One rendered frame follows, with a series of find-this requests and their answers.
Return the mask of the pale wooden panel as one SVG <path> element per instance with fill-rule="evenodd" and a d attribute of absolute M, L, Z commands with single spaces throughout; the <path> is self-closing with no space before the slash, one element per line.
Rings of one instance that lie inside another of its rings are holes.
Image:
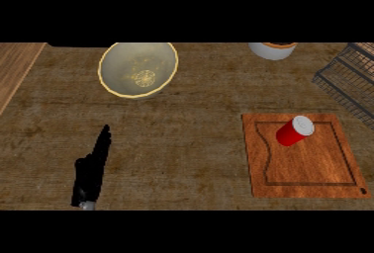
<path fill-rule="evenodd" d="M 0 42 L 0 115 L 4 112 L 44 46 L 44 42 Z"/>

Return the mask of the white pot with brown rim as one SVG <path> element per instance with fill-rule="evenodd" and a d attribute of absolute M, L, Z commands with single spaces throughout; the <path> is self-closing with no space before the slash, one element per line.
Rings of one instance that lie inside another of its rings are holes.
<path fill-rule="evenodd" d="M 248 47 L 261 58 L 280 60 L 291 55 L 297 47 L 297 43 L 288 42 L 285 44 L 277 44 L 273 42 L 249 42 Z"/>

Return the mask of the wooden cutting board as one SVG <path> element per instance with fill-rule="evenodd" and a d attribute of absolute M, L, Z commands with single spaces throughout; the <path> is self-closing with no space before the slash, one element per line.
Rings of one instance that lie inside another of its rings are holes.
<path fill-rule="evenodd" d="M 242 116 L 252 196 L 367 199 L 370 193 L 336 116 L 308 114 L 313 134 L 283 146 L 276 131 L 292 117 L 291 114 Z"/>

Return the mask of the grey bowl with yellow rim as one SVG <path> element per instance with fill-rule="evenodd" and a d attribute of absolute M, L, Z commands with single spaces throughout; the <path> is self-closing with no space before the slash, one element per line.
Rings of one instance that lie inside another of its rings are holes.
<path fill-rule="evenodd" d="M 166 87 L 177 69 L 178 53 L 169 42 L 116 42 L 98 59 L 98 83 L 119 98 L 147 99 Z"/>

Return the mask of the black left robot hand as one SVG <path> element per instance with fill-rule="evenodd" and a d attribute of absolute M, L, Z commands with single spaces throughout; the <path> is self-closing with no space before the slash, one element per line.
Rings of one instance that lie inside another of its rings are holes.
<path fill-rule="evenodd" d="M 73 162 L 75 180 L 72 185 L 70 205 L 85 201 L 95 203 L 100 193 L 103 168 L 110 145 L 109 125 L 104 125 L 95 139 L 91 152 Z"/>

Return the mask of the red can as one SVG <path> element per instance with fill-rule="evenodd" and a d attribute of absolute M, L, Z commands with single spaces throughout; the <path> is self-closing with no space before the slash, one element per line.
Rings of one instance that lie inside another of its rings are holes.
<path fill-rule="evenodd" d="M 276 131 L 280 145 L 291 146 L 313 134 L 313 123 L 305 116 L 295 116 Z"/>

